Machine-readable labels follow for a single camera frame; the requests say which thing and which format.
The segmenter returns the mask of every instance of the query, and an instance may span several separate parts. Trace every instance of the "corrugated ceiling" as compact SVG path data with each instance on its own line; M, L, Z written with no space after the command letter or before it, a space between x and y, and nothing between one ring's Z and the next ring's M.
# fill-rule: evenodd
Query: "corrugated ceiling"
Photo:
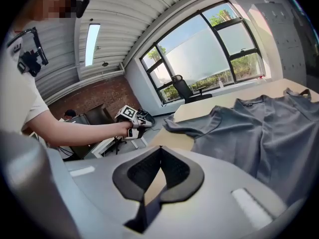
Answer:
M76 83L99 74L119 70L119 63L148 26L165 10L179 0L91 0L81 18L79 34L79 63L81 74L75 65L75 19L32 22L35 26L49 64L42 67L36 77L36 85L44 99ZM101 28L94 52L93 65L84 66L85 45L90 23ZM23 41L25 50L34 48L32 35Z

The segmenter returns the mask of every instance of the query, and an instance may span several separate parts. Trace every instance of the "hand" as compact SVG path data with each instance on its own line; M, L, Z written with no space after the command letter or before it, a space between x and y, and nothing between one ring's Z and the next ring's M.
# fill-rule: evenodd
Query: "hand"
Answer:
M128 130L133 127L133 123L130 121L124 121L118 123L119 125L119 136L127 137L128 136Z

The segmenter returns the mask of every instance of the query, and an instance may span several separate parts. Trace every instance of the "ceiling light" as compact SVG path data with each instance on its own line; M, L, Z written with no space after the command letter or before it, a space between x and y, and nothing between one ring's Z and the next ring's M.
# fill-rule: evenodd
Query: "ceiling light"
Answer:
M86 49L85 49L85 66L90 66L93 64L93 55L95 49L96 39L100 30L100 24L90 24L88 37L86 39Z

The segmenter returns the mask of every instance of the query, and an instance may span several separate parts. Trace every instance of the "floor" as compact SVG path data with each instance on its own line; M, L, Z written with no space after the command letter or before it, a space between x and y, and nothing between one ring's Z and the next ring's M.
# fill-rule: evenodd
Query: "floor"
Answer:
M151 142L152 139L159 133L159 131L163 127L164 119L167 118L168 116L161 116L161 117L156 117L154 118L156 121L156 124L149 128L143 135L144 139L146 142ZM145 145L143 144L142 140L136 139L134 140L136 145L139 148L145 148ZM134 145L131 143L131 141L127 141L127 143L121 143L119 146L119 152L118 154L123 154L123 153L128 153L130 151L136 150ZM115 150L113 152L107 152L105 156L112 156L115 155ZM92 155L87 155L85 159L91 159L91 158L96 158L93 154Z

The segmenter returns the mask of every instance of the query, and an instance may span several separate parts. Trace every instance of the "desk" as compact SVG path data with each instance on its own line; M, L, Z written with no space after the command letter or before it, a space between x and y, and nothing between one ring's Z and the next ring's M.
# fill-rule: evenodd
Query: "desk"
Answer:
M209 114L215 106L231 108L233 107L237 98L249 100L257 98L261 95L267 95L271 98L282 97L283 92L284 90L286 90L286 88L290 88L292 91L298 93L301 93L303 90L306 89L306 87L287 79L264 83L248 89L239 90L225 95L182 105L174 114L174 121L179 122L205 116ZM319 101L319 94L311 90L311 95L312 102ZM171 148L191 150L193 144L194 140L191 137L185 134L170 133L162 128L160 132L155 136L155 138L149 143L149 146L164 145ZM155 197L164 185L165 176L162 170L160 170L156 178L154 179L154 182L151 184L150 188L145 194L145 202L148 203L153 197Z

